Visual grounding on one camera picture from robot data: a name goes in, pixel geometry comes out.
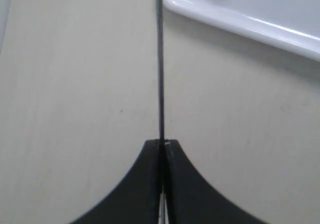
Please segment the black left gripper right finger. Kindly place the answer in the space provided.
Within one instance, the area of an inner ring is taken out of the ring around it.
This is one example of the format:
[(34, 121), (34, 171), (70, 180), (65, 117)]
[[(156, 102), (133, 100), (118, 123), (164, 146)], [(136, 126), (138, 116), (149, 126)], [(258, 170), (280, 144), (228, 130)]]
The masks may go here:
[(262, 223), (214, 189), (197, 171), (177, 140), (164, 152), (164, 189), (169, 223)]

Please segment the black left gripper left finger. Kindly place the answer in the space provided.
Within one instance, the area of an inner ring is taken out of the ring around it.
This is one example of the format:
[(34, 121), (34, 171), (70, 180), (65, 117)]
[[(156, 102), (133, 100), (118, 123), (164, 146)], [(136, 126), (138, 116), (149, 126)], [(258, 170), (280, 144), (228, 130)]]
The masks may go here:
[(147, 140), (118, 185), (73, 223), (158, 223), (161, 195), (160, 143)]

